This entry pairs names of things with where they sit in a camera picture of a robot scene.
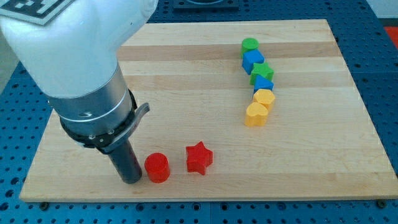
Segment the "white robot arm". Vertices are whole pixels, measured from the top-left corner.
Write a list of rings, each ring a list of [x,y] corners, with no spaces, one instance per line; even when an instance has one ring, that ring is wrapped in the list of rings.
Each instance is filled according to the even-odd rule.
[[[82,145],[111,151],[148,110],[135,105],[117,51],[157,5],[156,0],[1,2],[5,39],[64,130]]]

